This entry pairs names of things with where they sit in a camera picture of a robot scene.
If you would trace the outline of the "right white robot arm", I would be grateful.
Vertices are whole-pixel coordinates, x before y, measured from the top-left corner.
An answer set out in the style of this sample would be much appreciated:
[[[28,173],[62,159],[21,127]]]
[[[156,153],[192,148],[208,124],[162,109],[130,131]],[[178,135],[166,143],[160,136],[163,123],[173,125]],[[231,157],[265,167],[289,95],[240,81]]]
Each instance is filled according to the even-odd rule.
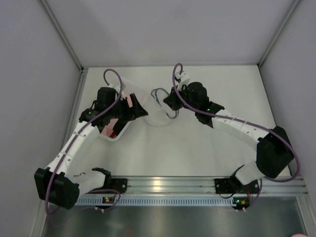
[[[209,100],[206,89],[200,82],[172,88],[163,102],[173,111],[181,108],[195,112],[198,121],[243,141],[256,152],[256,159],[239,167],[230,182],[236,187],[244,186],[263,177],[275,179],[294,159],[289,149],[285,130],[279,126],[264,130],[251,126],[233,116],[224,106]]]

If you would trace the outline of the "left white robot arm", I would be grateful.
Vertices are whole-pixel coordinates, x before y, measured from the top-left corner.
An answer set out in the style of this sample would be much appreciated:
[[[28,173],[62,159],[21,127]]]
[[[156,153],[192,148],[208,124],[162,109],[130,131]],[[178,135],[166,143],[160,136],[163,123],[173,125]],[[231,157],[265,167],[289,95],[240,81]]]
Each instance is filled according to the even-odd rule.
[[[80,196],[93,190],[111,189],[110,171],[93,168],[75,174],[76,169],[83,161],[86,150],[111,121],[116,121],[113,134],[119,137],[124,125],[147,116],[143,104],[144,101],[135,93],[124,95],[111,87],[100,88],[96,100],[81,113],[74,132],[60,153],[46,168],[38,168],[35,172],[39,198],[71,209]]]

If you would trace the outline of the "round mesh laundry bag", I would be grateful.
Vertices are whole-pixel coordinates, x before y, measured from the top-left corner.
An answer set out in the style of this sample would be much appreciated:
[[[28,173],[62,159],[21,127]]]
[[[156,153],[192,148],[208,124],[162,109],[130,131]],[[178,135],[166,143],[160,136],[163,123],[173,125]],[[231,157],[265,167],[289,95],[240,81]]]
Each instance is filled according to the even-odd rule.
[[[145,121],[150,126],[163,127],[171,124],[177,119],[179,111],[171,110],[163,100],[167,98],[170,93],[162,88],[155,88],[147,97],[143,107],[148,112],[145,116]]]

